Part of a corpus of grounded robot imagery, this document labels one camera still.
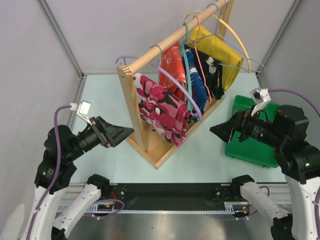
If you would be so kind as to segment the pink camouflage trousers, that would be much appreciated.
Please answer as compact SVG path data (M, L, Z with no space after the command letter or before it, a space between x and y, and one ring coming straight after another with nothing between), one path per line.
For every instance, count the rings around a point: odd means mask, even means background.
M167 142L180 147L190 117L187 103L141 73L134 74L132 79L141 119Z

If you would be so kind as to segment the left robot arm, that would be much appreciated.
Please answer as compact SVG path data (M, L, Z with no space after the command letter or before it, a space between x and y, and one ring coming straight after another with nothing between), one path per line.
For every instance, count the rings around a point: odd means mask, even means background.
M74 161L101 145L116 147L133 128L108 123L101 116L87 118L86 128L73 134L66 125L54 120L44 142L43 160L35 176L35 195L24 240L66 240L86 210L96 201L110 196L110 181L98 174L89 177L83 192L59 217L56 212L76 171Z

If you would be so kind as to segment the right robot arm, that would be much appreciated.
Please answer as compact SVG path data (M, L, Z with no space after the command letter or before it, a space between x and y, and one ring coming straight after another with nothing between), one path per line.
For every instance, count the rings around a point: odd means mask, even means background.
M240 110L209 129L225 143L239 132L240 143L252 138L274 148L274 158L289 189L292 212L277 205L247 175L238 177L240 183L230 188L235 200L247 200L269 223L274 240L320 238L320 150L305 140L308 125L301 108L281 105L273 121L261 120L252 110Z

